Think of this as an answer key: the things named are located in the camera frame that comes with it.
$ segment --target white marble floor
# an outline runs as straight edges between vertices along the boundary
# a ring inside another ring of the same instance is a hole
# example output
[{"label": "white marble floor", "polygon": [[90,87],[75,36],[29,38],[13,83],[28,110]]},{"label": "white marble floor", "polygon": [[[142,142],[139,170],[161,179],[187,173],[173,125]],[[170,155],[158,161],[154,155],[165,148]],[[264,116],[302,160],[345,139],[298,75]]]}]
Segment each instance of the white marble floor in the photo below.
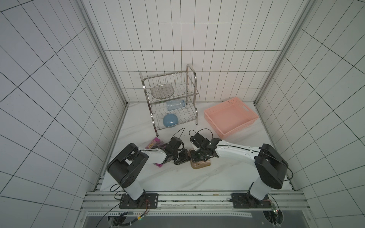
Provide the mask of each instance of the white marble floor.
[{"label": "white marble floor", "polygon": [[[212,130],[214,137],[218,135],[204,118],[204,110],[219,103],[197,103],[199,121],[180,124],[172,128],[158,131],[159,139],[168,142],[179,129],[185,127],[181,136],[185,148],[192,148],[189,141],[189,130],[198,131],[202,128]],[[255,111],[253,103],[246,103]],[[211,133],[208,130],[200,132],[208,139]],[[156,137],[151,117],[146,103],[131,104],[128,108],[123,126],[111,156],[111,160],[119,154],[129,143],[134,143],[140,148],[145,148]],[[265,129],[258,119],[255,123],[242,131],[225,139],[228,142],[244,146],[261,146],[263,143],[271,144]],[[211,165],[201,169],[193,169],[190,162],[181,165],[173,163],[164,164],[161,168],[147,164],[137,177],[141,186],[146,191],[207,191],[207,190],[248,190],[251,183],[257,179],[257,169],[249,164],[228,158],[211,158]],[[108,192],[110,187],[117,182],[106,172],[100,191]],[[284,182],[282,189],[291,189],[288,181]]]}]

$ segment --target stainless steel dish rack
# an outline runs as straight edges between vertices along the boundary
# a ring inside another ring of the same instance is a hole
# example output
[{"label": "stainless steel dish rack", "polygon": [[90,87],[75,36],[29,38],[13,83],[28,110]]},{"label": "stainless steel dish rack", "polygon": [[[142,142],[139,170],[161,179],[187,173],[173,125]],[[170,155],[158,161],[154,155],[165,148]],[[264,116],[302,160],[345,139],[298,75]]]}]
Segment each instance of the stainless steel dish rack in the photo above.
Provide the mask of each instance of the stainless steel dish rack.
[{"label": "stainless steel dish rack", "polygon": [[[158,136],[158,130],[167,128],[163,124],[163,118],[169,113],[177,116],[178,123],[176,125],[193,120],[196,121],[195,124],[198,124],[198,111],[195,107],[195,101],[199,92],[196,89],[196,73],[190,64],[186,66],[184,71],[146,78],[140,72],[139,76],[141,77],[156,136]],[[178,99],[185,100],[185,107],[168,111],[165,102]]]}]

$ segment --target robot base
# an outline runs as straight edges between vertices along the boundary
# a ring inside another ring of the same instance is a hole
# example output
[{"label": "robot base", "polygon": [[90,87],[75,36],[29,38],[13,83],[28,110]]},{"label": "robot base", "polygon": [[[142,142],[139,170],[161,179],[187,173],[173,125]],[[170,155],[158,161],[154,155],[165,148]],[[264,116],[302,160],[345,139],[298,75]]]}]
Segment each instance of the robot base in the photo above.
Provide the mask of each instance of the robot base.
[{"label": "robot base", "polygon": [[269,197],[267,195],[262,201],[258,201],[257,199],[250,197],[250,195],[247,198],[246,193],[232,193],[231,196],[232,199],[230,201],[233,202],[233,208],[271,208]]},{"label": "robot base", "polygon": [[145,209],[147,207],[147,200],[150,201],[149,208],[157,208],[158,194],[144,192],[138,200],[133,200],[128,194],[123,194],[120,200],[120,209]]}]

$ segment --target white tile wall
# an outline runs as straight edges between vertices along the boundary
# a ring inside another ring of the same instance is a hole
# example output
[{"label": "white tile wall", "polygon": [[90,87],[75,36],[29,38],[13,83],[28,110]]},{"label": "white tile wall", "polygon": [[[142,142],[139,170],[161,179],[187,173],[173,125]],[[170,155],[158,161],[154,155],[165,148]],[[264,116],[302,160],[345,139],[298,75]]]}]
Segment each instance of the white tile wall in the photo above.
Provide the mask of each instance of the white tile wall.
[{"label": "white tile wall", "polygon": [[138,72],[146,76],[180,71],[188,63],[197,71],[198,101],[235,96],[255,100],[305,4],[303,0],[83,2],[113,70],[120,75],[123,93],[134,102],[146,101]]},{"label": "white tile wall", "polygon": [[319,228],[364,226],[364,17],[364,1],[319,0],[257,104]]},{"label": "white tile wall", "polygon": [[[108,3],[98,20],[111,22],[108,9],[124,22],[119,3]],[[1,224],[74,227],[122,98],[74,0],[7,0],[0,11]],[[127,30],[116,28],[120,39]]]}]

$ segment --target clear plastic bottle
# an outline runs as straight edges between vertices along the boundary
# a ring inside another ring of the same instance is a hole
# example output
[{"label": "clear plastic bottle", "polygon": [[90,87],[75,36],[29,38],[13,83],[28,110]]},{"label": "clear plastic bottle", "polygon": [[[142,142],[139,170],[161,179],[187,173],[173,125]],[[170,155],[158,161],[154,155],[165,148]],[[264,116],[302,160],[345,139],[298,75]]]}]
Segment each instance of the clear plastic bottle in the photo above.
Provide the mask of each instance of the clear plastic bottle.
[{"label": "clear plastic bottle", "polygon": [[184,100],[172,100],[172,101],[166,101],[166,108],[167,111],[171,111],[178,108],[185,107],[185,101]]}]

